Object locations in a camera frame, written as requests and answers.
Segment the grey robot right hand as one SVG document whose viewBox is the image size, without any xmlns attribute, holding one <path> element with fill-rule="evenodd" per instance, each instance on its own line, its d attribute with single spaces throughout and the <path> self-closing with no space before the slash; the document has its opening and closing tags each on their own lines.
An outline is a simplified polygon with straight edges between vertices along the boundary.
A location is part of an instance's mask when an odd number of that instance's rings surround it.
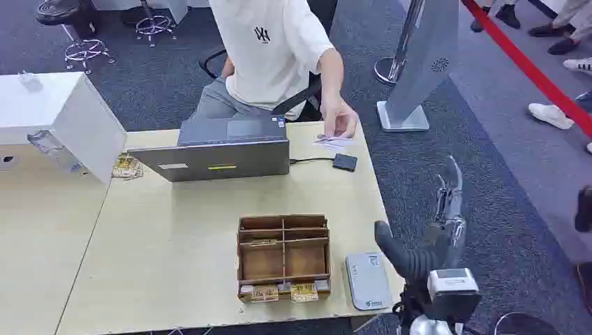
<svg viewBox="0 0 592 335">
<path fill-rule="evenodd" d="M 425 245 L 404 248 L 385 221 L 374 223 L 374 239 L 394 270 L 406 281 L 425 281 L 429 272 L 457 267 L 466 244 L 467 223 L 461 214 L 463 174 L 453 156 L 447 158 L 450 179 L 438 175 L 436 213 L 426 226 Z"/>
</svg>

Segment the person's left hand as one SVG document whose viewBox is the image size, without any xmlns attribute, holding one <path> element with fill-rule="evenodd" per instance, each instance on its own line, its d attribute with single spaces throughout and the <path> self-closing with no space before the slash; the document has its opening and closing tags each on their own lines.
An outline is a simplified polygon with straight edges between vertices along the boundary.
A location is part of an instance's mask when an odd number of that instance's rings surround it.
<svg viewBox="0 0 592 335">
<path fill-rule="evenodd" d="M 358 114 L 340 96 L 323 97 L 320 111 L 326 137 L 352 138 L 359 121 Z"/>
</svg>

